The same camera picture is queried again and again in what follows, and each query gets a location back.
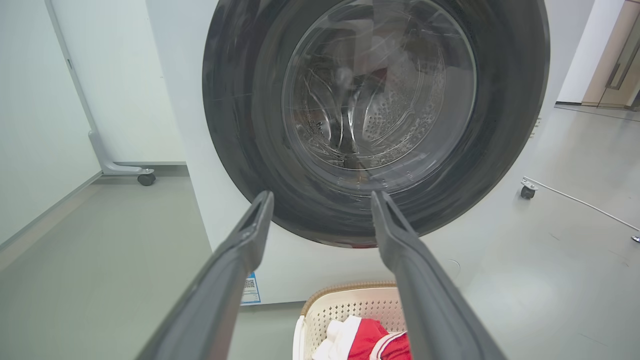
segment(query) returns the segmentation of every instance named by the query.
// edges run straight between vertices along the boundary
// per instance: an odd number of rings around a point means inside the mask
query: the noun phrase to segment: front-loading washing machine
[[[526,211],[520,180],[586,23],[564,17],[578,0],[147,5],[211,247],[274,193],[251,304],[393,279],[373,190],[464,293]]]

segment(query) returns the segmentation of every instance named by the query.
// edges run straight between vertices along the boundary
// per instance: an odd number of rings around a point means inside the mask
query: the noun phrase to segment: clothes
[[[349,316],[332,320],[313,360],[411,360],[405,332],[388,333],[377,320]]]

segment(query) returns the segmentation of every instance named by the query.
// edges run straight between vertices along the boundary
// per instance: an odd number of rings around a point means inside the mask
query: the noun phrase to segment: laundry basket
[[[313,294],[302,308],[293,334],[293,360],[311,360],[326,338],[329,322],[349,315],[378,320],[388,332],[406,330],[394,281],[332,286]]]

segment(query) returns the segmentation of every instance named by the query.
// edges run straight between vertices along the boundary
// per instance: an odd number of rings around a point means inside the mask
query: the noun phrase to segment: brown woven basket rim
[[[307,300],[305,305],[302,307],[301,315],[306,317],[307,312],[311,307],[311,305],[317,299],[330,293],[337,293],[339,291],[346,291],[346,290],[369,289],[369,288],[395,288],[395,287],[397,287],[395,281],[365,281],[365,282],[352,282],[351,284],[329,286],[311,295],[311,297]]]

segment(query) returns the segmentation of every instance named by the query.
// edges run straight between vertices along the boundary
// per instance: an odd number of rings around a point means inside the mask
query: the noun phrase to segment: round black door
[[[500,181],[536,123],[548,59],[542,0],[220,0],[202,92],[248,200],[271,190],[278,225],[375,247],[373,190],[422,235]]]

